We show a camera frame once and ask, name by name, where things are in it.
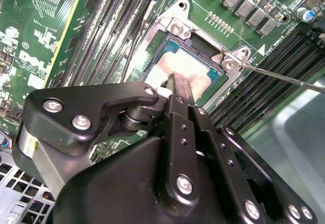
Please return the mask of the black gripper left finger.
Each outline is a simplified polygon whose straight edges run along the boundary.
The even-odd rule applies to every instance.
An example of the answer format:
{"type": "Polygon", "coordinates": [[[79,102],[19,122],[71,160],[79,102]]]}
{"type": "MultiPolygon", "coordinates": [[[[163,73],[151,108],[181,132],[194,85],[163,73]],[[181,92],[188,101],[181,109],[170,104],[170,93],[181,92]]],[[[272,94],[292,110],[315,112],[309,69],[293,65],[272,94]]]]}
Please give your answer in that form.
{"type": "Polygon", "coordinates": [[[196,154],[194,124],[172,74],[155,90],[144,82],[36,90],[24,105],[17,164],[39,176],[55,201],[83,170],[148,138],[170,147],[167,165],[196,154]]]}

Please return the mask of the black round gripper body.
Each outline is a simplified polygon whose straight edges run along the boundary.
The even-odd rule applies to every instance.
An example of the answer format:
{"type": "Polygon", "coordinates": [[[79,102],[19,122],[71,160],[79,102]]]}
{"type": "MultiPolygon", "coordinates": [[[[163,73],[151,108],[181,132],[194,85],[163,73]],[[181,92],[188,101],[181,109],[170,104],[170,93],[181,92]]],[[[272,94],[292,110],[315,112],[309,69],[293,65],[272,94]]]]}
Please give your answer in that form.
{"type": "Polygon", "coordinates": [[[205,155],[148,138],[78,173],[61,190],[53,223],[227,223],[205,155]]]}

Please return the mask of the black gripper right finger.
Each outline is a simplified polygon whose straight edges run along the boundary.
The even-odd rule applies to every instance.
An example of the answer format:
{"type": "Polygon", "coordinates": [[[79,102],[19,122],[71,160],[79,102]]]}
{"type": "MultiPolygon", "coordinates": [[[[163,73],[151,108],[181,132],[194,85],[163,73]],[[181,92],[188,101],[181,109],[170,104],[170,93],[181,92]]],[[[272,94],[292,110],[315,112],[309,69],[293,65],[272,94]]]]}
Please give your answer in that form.
{"type": "Polygon", "coordinates": [[[231,127],[218,129],[180,82],[227,223],[317,223],[308,204],[231,127]]]}

